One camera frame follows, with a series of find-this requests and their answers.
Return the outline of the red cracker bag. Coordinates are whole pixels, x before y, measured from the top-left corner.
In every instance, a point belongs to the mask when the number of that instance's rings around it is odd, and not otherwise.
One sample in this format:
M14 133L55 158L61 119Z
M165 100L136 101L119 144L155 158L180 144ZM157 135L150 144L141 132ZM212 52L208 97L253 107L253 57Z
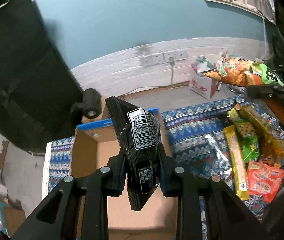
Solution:
M248 162L247 178L250 195L260 195L271 203L280 189L284 170L253 161Z

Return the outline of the orange white-lettered snack bag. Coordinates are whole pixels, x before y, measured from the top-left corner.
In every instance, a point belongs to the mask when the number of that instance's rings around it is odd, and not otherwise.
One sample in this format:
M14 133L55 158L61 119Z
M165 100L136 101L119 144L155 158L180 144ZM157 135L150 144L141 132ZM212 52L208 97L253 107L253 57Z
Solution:
M264 137L259 138L259 162L280 168L281 167L281 158L276 155L275 150L270 142L267 142L267 140Z

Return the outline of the red white paper bag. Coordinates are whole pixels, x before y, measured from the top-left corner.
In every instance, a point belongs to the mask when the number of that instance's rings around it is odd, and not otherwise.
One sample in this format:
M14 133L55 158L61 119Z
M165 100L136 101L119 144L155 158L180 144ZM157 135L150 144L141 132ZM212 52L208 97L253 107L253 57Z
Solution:
M204 56L198 56L191 65L189 89L207 100L210 100L216 92L216 81L203 75L202 72L213 68Z

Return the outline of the black barcode snack pack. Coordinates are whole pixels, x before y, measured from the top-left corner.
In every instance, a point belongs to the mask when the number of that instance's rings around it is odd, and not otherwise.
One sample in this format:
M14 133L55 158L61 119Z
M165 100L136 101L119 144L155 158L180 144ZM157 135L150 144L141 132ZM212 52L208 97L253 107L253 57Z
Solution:
M126 157L130 207L133 211L141 211L160 181L160 124L152 112L115 96L106 98L105 103Z

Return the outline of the open cardboard box blue rim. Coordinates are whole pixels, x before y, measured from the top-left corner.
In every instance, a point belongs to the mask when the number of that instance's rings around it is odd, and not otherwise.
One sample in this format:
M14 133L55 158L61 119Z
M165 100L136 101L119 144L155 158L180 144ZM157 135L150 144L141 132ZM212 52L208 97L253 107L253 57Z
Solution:
M109 158L120 152L106 109L97 118L82 118L82 124L75 130L71 151L70 174L75 178L106 166ZM143 209L133 211L126 180L121 180L120 196L107 198L109 239L175 239L177 198L166 198L156 188Z

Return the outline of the yellow cracker sleeve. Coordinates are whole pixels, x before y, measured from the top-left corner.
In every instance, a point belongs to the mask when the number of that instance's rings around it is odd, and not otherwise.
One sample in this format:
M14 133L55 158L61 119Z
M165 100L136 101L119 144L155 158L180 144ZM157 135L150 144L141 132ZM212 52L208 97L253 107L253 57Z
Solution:
M235 180L236 195L242 200L249 199L249 187L245 164L242 159L241 148L236 136L235 125L228 126L223 129L224 136L227 140L229 153L231 156L232 169Z

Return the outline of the silver foil snack pack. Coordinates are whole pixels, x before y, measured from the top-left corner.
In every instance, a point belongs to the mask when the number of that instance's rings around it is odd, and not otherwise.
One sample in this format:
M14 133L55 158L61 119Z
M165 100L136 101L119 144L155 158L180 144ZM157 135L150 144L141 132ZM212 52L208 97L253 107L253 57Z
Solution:
M231 176L232 168L230 161L222 152L218 142L212 134L206 134L205 139L214 155L213 170L221 179L226 181Z

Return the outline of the white wall socket row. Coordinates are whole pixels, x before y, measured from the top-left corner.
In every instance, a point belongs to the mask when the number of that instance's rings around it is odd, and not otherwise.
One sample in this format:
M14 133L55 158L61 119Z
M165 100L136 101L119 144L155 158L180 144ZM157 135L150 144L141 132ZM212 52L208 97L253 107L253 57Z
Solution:
M173 61L187 59L188 52L184 49L164 51L161 53L152 53L150 55L144 55L139 58L140 64L143 67L149 67L156 64L164 64Z

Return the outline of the black fabric backdrop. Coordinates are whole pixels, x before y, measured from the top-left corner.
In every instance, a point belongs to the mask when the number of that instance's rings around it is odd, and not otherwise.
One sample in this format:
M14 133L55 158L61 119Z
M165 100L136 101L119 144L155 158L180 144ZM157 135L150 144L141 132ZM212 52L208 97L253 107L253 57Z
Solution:
M0 8L0 133L33 153L71 137L82 92L50 41L33 0Z

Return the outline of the blue patterned tablecloth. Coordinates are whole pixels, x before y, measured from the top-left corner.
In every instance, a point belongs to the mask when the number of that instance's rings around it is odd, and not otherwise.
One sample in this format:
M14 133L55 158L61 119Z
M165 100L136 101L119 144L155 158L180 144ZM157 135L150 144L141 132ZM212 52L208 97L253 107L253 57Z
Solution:
M269 239L254 215L284 182L284 131L238 96L109 119L47 144L44 239Z

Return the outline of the small wooden block stand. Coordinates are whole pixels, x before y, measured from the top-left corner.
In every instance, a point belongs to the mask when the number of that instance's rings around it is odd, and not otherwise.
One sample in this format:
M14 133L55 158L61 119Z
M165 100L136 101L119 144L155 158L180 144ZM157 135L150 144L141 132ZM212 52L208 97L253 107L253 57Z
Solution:
M103 96L96 100L96 102L89 100L89 102L84 105L82 117L83 124L103 120L108 117L105 99L106 97Z

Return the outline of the green peanut snack bag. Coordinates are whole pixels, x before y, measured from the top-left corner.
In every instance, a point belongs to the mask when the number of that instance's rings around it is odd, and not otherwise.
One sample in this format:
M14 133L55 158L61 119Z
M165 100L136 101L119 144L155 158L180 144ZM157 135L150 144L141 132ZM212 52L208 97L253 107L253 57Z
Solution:
M234 108L228 111L229 119L235 125L237 137L241 146L242 158L245 164L260 155L259 140L253 125L246 119L241 119Z

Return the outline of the cardboard pile on floor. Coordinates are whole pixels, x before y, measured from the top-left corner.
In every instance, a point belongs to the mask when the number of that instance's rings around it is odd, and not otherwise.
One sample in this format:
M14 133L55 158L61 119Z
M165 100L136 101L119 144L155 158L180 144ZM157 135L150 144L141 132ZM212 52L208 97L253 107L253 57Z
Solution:
M25 221L25 212L16 209L7 202L0 200L0 232L12 237L19 226Z

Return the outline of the long gold biscuit pack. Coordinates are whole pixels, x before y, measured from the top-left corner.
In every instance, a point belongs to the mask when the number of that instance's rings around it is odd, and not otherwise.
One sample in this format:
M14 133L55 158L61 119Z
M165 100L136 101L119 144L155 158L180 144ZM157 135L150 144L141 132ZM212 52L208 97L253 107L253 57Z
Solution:
M276 155L284 158L284 140L281 139L280 132L271 126L255 109L253 105L241 107L241 115L247 119L254 127L258 138L264 137L270 142L275 150Z

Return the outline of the orange green chip bag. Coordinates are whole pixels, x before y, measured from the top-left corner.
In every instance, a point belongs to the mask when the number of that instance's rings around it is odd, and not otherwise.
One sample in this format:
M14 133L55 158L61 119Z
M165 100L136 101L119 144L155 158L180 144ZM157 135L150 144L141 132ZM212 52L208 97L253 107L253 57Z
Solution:
M204 71L202 74L217 82L237 87L256 85L279 85L284 87L284 82L278 74L267 65L239 57L231 57L218 67Z

